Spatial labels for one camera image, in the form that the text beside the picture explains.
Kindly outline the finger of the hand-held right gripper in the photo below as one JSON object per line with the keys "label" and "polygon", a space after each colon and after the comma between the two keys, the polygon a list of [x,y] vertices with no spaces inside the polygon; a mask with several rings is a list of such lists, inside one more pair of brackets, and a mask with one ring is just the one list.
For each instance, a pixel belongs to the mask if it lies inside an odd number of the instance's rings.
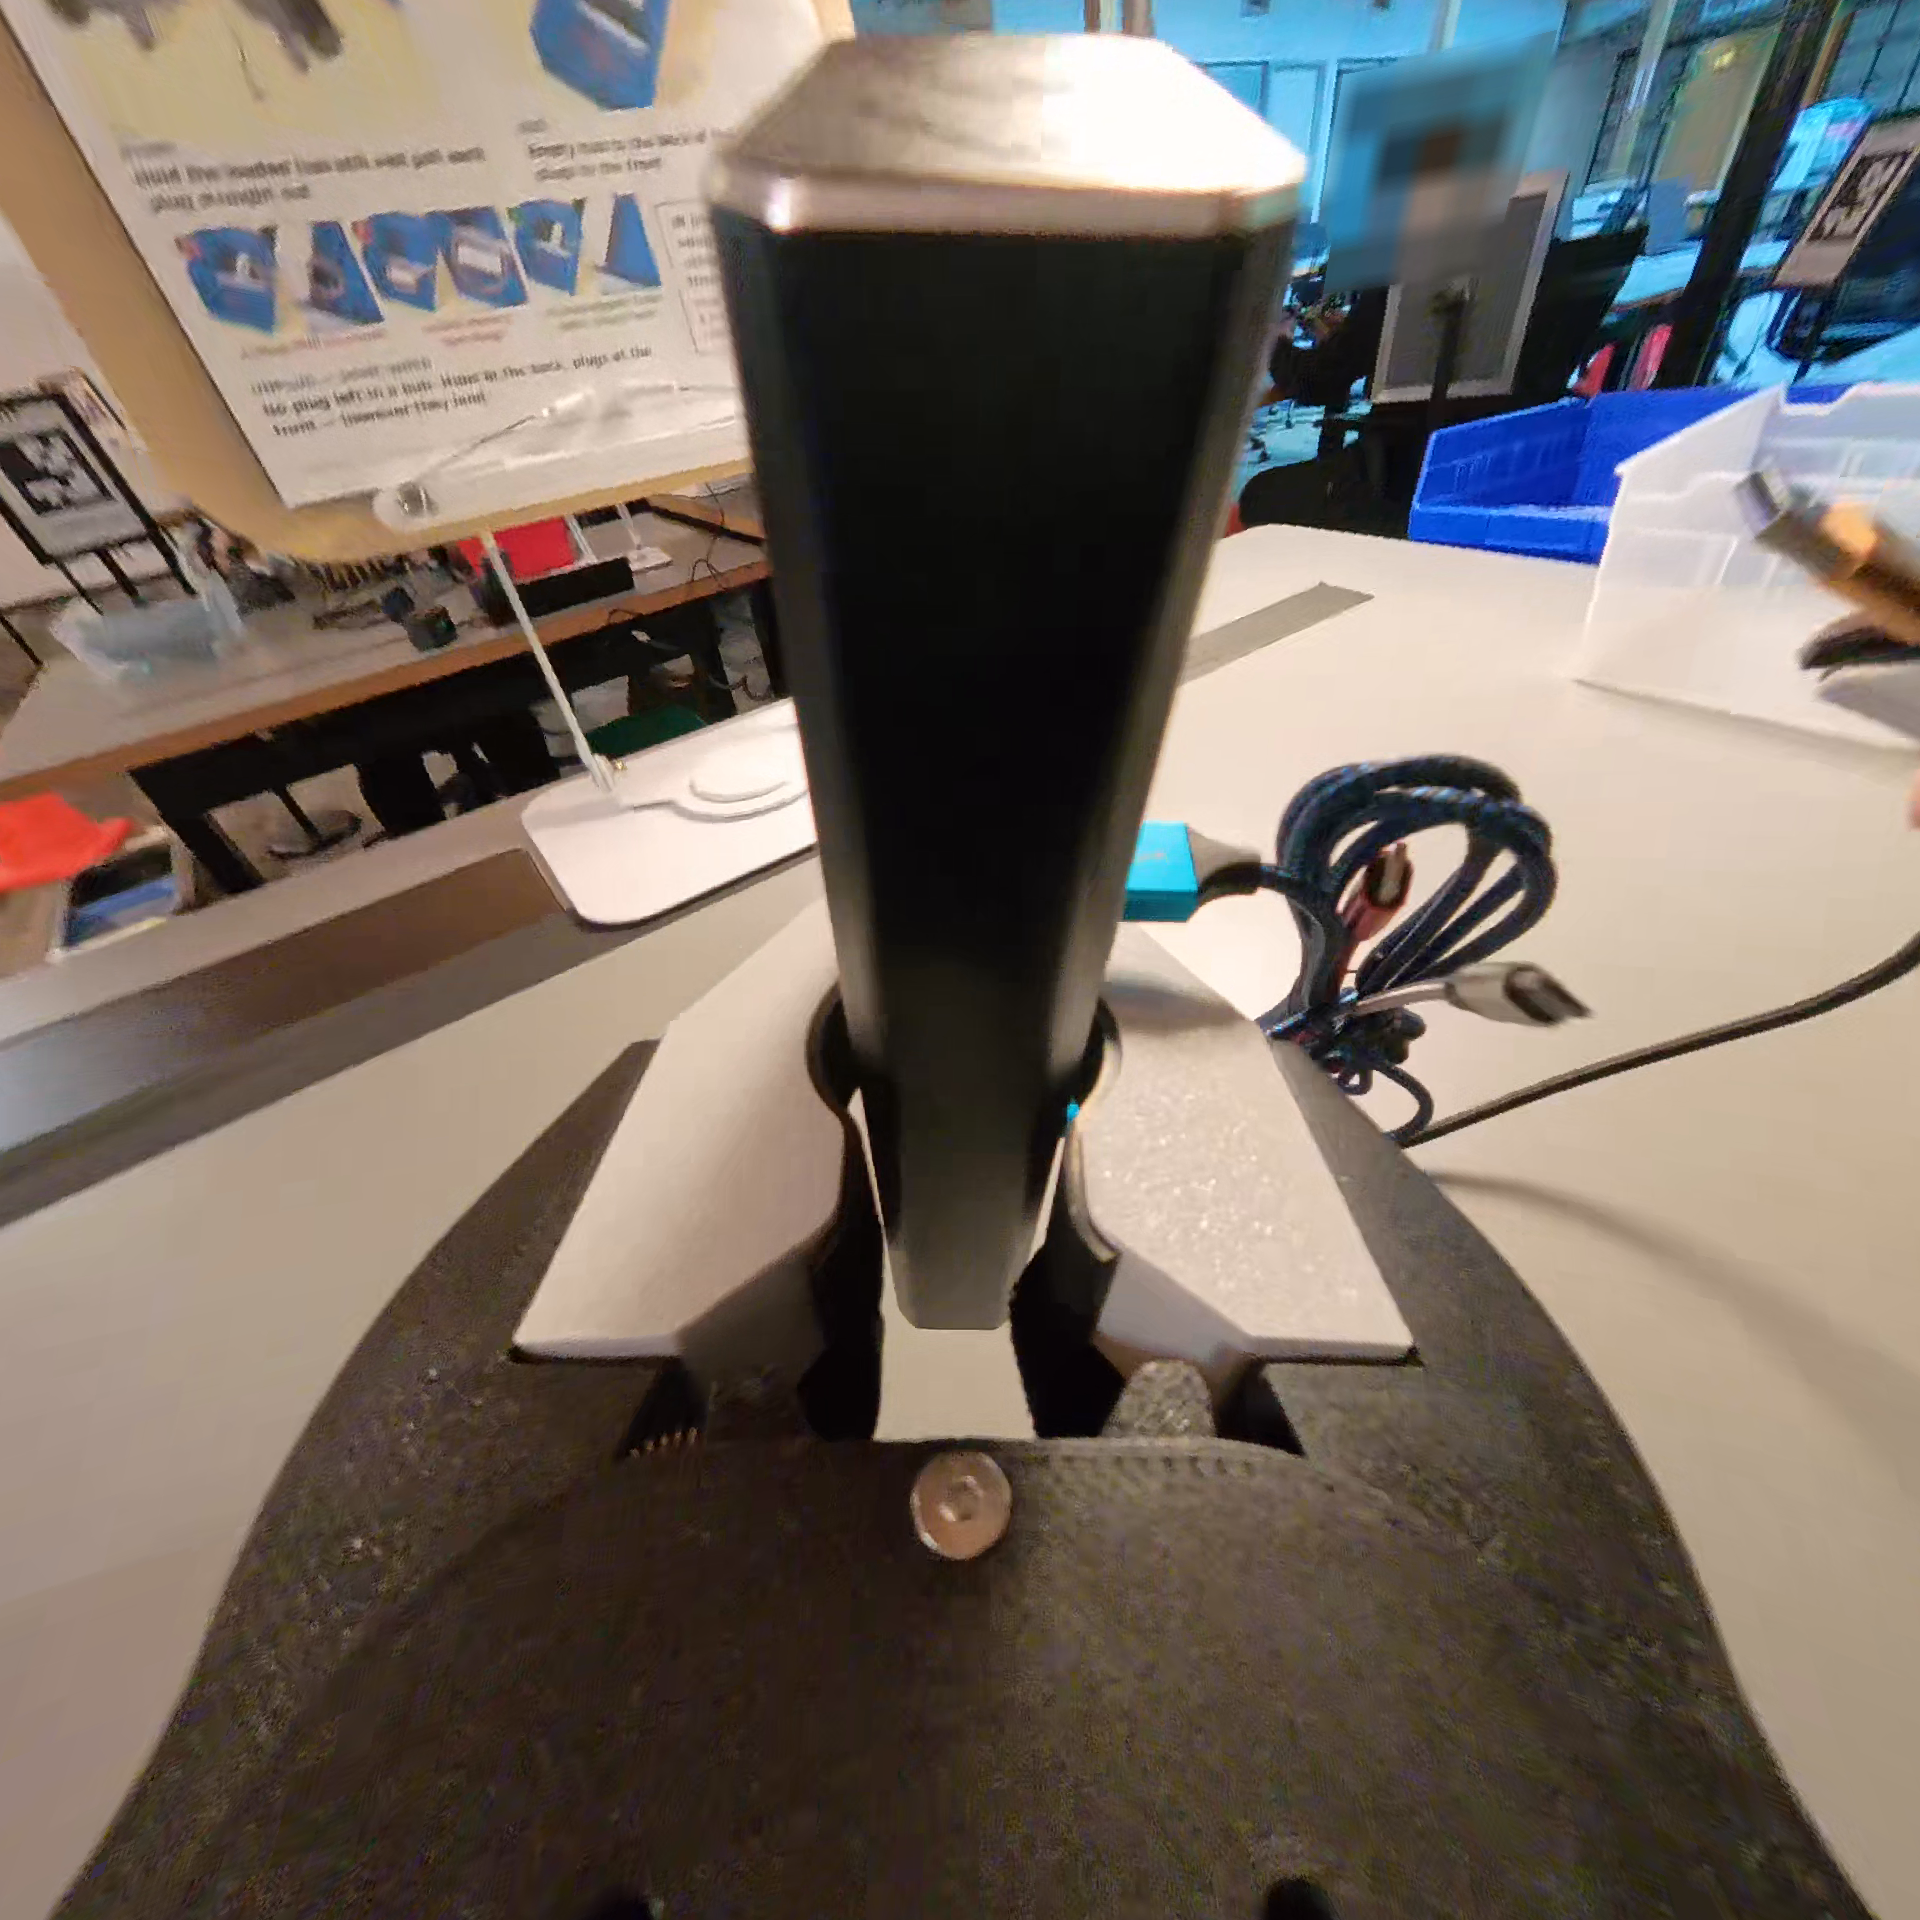
{"label": "finger of the hand-held right gripper", "polygon": [[1838,619],[1800,648],[1798,666],[1800,735],[1918,755],[1918,645]]}

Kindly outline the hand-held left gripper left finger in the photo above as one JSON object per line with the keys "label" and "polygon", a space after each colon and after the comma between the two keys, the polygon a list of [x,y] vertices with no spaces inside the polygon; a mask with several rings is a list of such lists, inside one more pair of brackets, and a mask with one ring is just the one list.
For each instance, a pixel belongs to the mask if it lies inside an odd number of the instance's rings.
{"label": "hand-held left gripper left finger", "polygon": [[768,1382],[830,1439],[880,1415],[882,1232],[834,1076],[837,964],[750,958],[677,1014],[524,1308],[525,1359]]}

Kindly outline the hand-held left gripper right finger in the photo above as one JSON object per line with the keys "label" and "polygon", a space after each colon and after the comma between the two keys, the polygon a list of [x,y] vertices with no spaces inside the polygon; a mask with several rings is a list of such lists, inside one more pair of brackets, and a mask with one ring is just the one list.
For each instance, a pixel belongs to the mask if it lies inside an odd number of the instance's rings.
{"label": "hand-held left gripper right finger", "polygon": [[1044,1241],[1020,1278],[1037,1438],[1114,1431],[1131,1381],[1217,1438],[1288,1444],[1271,1366],[1404,1366],[1414,1335],[1278,1052],[1122,925]]}

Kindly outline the black cable orange plug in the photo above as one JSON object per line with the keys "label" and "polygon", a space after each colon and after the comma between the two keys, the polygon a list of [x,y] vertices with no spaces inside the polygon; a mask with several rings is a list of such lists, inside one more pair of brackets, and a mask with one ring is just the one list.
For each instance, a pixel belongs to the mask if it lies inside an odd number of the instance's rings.
{"label": "black cable orange plug", "polygon": [[[1785,482],[1780,474],[1752,469],[1737,486],[1741,514],[1758,546],[1790,559],[1818,588],[1835,594],[1850,608],[1850,622],[1870,622],[1890,636],[1918,645],[1918,546],[1887,526],[1871,509],[1850,499],[1821,504],[1810,492]],[[1698,1056],[1732,1042],[1780,1035],[1825,1014],[1842,1012],[1865,998],[1882,995],[1897,979],[1918,971],[1918,938],[1908,938],[1887,959],[1785,1006],[1725,1019],[1695,1035],[1682,1035],[1618,1056],[1590,1062],[1491,1096],[1444,1119],[1410,1119],[1395,1131],[1401,1145],[1445,1139],[1550,1096],[1600,1085],[1624,1074],[1664,1062]]]}

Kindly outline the clear plastic organizer box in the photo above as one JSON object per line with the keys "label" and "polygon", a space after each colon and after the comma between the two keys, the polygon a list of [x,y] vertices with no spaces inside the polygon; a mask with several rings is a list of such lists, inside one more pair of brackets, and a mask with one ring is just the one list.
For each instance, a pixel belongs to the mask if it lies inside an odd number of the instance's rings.
{"label": "clear plastic organizer box", "polygon": [[1754,544],[1737,499],[1748,471],[1865,506],[1918,544],[1918,385],[1857,382],[1821,402],[1761,394],[1628,456],[1581,684],[1798,729],[1798,655],[1850,608]]}

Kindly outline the blue braided cable cyan plug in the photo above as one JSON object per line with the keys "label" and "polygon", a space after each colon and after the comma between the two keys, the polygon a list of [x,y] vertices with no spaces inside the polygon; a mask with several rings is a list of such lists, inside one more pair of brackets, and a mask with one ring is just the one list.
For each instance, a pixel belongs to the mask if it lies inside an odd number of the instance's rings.
{"label": "blue braided cable cyan plug", "polygon": [[1147,819],[1127,872],[1122,924],[1190,924],[1217,901],[1287,896],[1287,878],[1255,848],[1228,846],[1190,822]]}

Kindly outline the large blue plastic bin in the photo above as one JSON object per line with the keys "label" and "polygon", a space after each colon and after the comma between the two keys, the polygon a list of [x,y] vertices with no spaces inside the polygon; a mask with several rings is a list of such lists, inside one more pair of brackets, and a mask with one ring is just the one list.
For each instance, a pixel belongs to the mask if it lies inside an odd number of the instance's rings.
{"label": "large blue plastic bin", "polygon": [[1407,536],[1558,562],[1600,562],[1612,506],[1590,498],[1590,399],[1491,415],[1428,435]]}

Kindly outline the long black usb hub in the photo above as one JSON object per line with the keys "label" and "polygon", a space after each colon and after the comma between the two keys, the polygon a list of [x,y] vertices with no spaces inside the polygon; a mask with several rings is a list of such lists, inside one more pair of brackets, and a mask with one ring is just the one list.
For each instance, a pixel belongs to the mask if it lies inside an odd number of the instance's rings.
{"label": "long black usb hub", "polygon": [[830,42],[708,169],[904,1314],[1002,1322],[1292,262],[1154,36]]}

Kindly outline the black white marker sign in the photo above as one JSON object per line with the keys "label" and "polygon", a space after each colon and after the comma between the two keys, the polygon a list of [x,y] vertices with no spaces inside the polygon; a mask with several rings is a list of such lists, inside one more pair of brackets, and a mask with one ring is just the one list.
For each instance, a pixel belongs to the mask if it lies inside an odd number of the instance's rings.
{"label": "black white marker sign", "polygon": [[1918,166],[1918,112],[1874,121],[1825,182],[1778,271],[1775,291],[1824,291],[1881,228]]}
{"label": "black white marker sign", "polygon": [[175,562],[138,479],[60,388],[2,394],[2,526],[44,569],[122,555]]}

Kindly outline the computer monitor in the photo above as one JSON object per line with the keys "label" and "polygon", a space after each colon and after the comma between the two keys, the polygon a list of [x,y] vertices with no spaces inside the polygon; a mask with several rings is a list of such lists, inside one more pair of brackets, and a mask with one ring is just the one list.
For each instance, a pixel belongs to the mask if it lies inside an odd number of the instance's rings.
{"label": "computer monitor", "polygon": [[1390,286],[1367,379],[1371,402],[1428,399],[1440,371],[1450,398],[1511,391],[1565,181],[1565,171],[1525,174],[1462,265]]}

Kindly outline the wooden instruction sign board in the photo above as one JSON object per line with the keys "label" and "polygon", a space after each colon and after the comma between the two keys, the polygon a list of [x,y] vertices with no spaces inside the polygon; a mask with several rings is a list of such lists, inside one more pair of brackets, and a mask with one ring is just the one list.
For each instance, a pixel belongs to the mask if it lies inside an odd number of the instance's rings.
{"label": "wooden instruction sign board", "polygon": [[848,4],[7,4],[7,218],[294,551],[747,459],[711,152]]}

